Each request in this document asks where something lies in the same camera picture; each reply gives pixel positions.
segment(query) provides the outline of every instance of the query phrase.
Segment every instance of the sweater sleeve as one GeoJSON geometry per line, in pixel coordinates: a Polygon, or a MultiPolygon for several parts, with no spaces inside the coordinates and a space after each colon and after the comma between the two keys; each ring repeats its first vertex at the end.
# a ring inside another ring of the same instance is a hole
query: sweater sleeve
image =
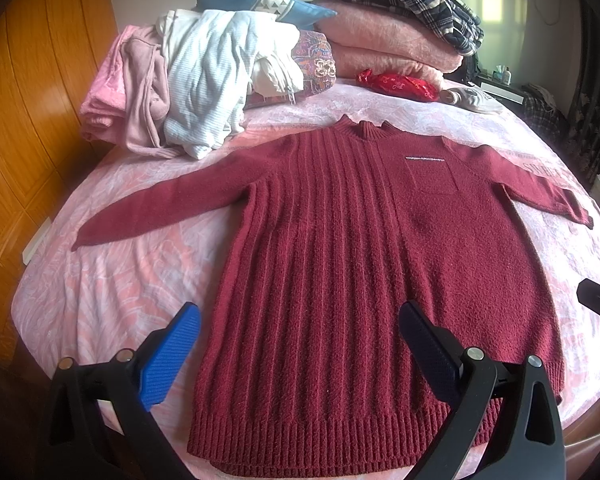
{"type": "Polygon", "coordinates": [[[593,229],[593,218],[580,205],[573,191],[558,187],[543,176],[523,170],[491,146],[484,144],[471,148],[448,140],[445,145],[476,173],[500,184],[510,199],[540,211],[564,216],[593,229]]]}
{"type": "Polygon", "coordinates": [[[80,227],[72,250],[133,238],[236,202],[288,156],[295,137],[236,150],[211,166],[125,196],[80,227]]]}

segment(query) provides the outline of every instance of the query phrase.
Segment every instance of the purple patterned pillow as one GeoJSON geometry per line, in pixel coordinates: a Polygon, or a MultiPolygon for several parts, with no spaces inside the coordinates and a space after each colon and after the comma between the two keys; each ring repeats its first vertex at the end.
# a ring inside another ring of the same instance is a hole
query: purple patterned pillow
{"type": "MultiPolygon", "coordinates": [[[[331,45],[324,34],[312,30],[301,30],[300,40],[293,47],[291,57],[298,63],[304,75],[304,89],[294,94],[296,101],[324,92],[335,83],[336,65],[331,56],[331,45]]],[[[288,101],[289,97],[286,95],[262,97],[260,94],[251,94],[247,96],[244,109],[288,101]]]]}

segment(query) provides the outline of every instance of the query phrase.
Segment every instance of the chest pocket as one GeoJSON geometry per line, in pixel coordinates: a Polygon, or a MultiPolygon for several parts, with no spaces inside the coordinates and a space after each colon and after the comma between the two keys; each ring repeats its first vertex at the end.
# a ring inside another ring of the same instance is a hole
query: chest pocket
{"type": "Polygon", "coordinates": [[[417,191],[438,195],[453,195],[458,192],[456,181],[444,158],[406,156],[404,161],[417,191]]]}

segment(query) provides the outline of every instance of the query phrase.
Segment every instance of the folded pink blanket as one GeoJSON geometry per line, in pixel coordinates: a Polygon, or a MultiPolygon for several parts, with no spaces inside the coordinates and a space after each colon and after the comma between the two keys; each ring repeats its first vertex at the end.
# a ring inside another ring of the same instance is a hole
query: folded pink blanket
{"type": "Polygon", "coordinates": [[[409,75],[431,83],[437,90],[442,88],[442,72],[413,59],[366,48],[343,46],[334,41],[331,41],[331,55],[336,63],[337,77],[354,79],[360,72],[370,68],[375,74],[394,72],[409,75]]]}
{"type": "Polygon", "coordinates": [[[453,72],[462,63],[462,56],[451,45],[418,20],[339,0],[313,3],[338,13],[315,24],[315,29],[330,42],[407,57],[445,73],[453,72]]]}
{"type": "Polygon", "coordinates": [[[169,106],[160,37],[154,27],[125,27],[80,107],[80,132],[140,155],[173,158],[184,151],[168,146],[161,134],[169,106]]]}

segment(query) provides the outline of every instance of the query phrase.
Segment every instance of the red bag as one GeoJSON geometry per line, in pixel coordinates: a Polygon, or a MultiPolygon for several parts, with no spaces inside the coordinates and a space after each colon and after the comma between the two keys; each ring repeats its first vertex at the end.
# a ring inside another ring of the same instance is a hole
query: red bag
{"type": "Polygon", "coordinates": [[[438,90],[431,83],[407,75],[384,73],[374,75],[370,68],[358,74],[358,84],[381,94],[405,97],[430,103],[438,100],[438,90]]]}

